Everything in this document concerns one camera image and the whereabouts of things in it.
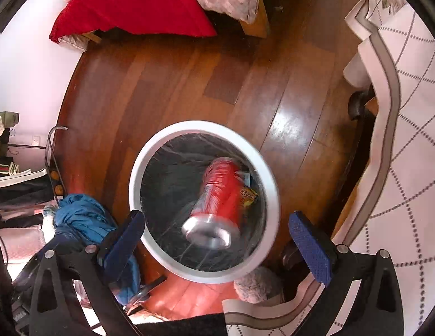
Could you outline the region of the white round trash bin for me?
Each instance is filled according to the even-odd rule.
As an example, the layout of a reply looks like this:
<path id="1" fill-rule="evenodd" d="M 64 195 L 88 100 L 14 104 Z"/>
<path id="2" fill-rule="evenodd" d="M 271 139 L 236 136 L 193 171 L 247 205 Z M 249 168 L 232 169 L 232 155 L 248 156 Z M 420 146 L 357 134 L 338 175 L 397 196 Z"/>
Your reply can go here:
<path id="1" fill-rule="evenodd" d="M 142 242 L 167 270 L 222 284 L 267 257 L 280 222 L 274 176 L 259 151 L 213 122 L 171 124 L 132 168 L 129 206 L 145 217 Z"/>

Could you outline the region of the red soda can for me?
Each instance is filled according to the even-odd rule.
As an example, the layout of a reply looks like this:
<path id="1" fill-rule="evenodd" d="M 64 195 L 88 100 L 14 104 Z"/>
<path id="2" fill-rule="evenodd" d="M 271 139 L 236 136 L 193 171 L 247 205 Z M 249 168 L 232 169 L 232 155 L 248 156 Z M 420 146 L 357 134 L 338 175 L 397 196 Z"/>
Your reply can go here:
<path id="1" fill-rule="evenodd" d="M 240 166 L 232 158 L 217 158 L 207 167 L 198 200 L 182 225 L 191 244 L 205 249 L 228 249 L 240 238 L 244 186 Z"/>

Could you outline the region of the blue cloth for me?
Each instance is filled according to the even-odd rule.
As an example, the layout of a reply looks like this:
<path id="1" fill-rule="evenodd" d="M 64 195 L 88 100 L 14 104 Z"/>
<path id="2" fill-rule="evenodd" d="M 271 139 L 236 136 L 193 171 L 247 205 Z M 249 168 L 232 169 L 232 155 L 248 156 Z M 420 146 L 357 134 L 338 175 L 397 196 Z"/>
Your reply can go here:
<path id="1" fill-rule="evenodd" d="M 59 201 L 53 227 L 54 237 L 42 248 L 41 256 L 56 247 L 70 253 L 90 244 L 99 245 L 108 233 L 116 229 L 116 223 L 96 199 L 84 194 L 70 194 Z M 137 294 L 140 284 L 139 266 L 136 258 L 131 256 L 117 281 L 117 301 L 125 306 Z"/>

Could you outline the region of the white patterned tablecloth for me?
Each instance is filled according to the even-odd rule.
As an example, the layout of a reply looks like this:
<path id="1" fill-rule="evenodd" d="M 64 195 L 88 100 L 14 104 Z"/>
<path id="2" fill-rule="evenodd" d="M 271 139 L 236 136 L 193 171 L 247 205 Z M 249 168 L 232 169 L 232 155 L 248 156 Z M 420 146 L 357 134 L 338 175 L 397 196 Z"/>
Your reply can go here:
<path id="1" fill-rule="evenodd" d="M 328 286 L 310 272 L 275 306 L 224 302 L 228 335 L 435 335 L 435 38 L 406 0 L 360 0 L 344 70 L 378 112 L 369 163 L 331 241 Z"/>

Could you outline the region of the yellow noodle snack bag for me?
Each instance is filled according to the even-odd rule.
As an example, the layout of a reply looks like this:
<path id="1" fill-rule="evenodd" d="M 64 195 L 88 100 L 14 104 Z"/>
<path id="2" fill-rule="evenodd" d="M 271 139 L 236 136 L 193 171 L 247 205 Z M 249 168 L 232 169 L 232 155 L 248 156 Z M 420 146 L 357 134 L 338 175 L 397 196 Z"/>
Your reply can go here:
<path id="1" fill-rule="evenodd" d="M 243 186 L 240 190 L 240 202 L 241 206 L 246 209 L 249 208 L 256 199 L 258 198 L 258 194 L 252 188 Z"/>

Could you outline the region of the pink slipper right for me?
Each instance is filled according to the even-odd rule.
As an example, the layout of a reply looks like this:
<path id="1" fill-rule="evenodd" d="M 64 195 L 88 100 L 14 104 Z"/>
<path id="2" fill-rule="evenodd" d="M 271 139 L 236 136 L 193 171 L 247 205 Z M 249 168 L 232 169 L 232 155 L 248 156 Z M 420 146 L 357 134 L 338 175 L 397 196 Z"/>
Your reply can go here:
<path id="1" fill-rule="evenodd" d="M 274 306 L 284 301 L 280 278 L 263 266 L 235 280 L 233 287 L 239 299 L 249 304 Z"/>

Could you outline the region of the red blanket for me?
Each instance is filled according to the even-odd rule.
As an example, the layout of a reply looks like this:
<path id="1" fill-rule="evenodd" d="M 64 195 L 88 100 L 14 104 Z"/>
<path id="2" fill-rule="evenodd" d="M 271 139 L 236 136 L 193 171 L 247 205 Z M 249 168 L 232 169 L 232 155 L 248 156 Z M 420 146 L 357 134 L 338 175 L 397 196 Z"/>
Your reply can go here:
<path id="1" fill-rule="evenodd" d="M 197 0 L 70 0 L 56 18 L 50 39 L 58 43 L 63 36 L 114 28 L 134 35 L 217 35 Z"/>

